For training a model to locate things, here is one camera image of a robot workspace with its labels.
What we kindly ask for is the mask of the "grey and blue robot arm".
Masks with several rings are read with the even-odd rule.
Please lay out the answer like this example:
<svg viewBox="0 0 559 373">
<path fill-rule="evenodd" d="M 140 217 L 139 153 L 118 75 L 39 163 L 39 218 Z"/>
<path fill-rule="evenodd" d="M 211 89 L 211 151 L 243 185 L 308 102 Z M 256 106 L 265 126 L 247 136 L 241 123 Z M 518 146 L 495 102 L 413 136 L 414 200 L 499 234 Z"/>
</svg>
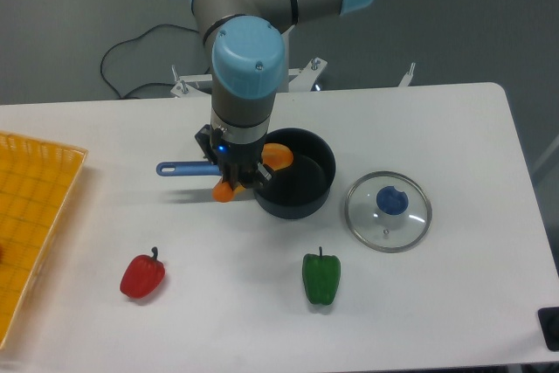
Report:
<svg viewBox="0 0 559 373">
<path fill-rule="evenodd" d="M 276 93 L 286 84 L 284 34 L 297 24 L 364 9 L 373 0 L 188 0 L 212 76 L 210 124 L 197 135 L 232 188 L 259 189 Z"/>
</svg>

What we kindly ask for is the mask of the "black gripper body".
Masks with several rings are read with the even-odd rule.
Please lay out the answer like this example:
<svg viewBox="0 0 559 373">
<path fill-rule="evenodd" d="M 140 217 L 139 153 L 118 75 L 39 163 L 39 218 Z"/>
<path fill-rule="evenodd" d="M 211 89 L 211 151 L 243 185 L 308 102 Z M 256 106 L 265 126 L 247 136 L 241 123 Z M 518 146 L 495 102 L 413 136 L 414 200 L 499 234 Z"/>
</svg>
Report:
<svg viewBox="0 0 559 373">
<path fill-rule="evenodd" d="M 261 162 L 266 136 L 261 136 L 255 142 L 241 144 L 227 140 L 223 128 L 211 128 L 210 144 L 217 155 L 217 163 L 213 164 L 217 165 L 226 180 L 241 182 L 246 187 L 249 170 Z"/>
</svg>

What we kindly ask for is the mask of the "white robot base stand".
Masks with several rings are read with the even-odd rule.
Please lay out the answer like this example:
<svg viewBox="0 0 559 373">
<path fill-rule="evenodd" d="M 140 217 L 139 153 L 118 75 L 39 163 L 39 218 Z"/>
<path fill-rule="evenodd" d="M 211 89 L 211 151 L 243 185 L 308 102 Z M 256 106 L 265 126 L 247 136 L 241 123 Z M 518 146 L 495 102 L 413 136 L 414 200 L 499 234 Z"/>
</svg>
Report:
<svg viewBox="0 0 559 373">
<path fill-rule="evenodd" d="M 317 86 L 317 80 L 327 66 L 328 62 L 325 59 L 315 57 L 304 68 L 289 69 L 287 87 L 282 87 L 279 91 L 281 93 L 313 91 Z M 175 85 L 169 90 L 172 97 L 194 98 L 211 94 L 212 76 L 210 74 L 178 76 L 174 66 L 171 67 L 171 70 L 176 79 Z"/>
</svg>

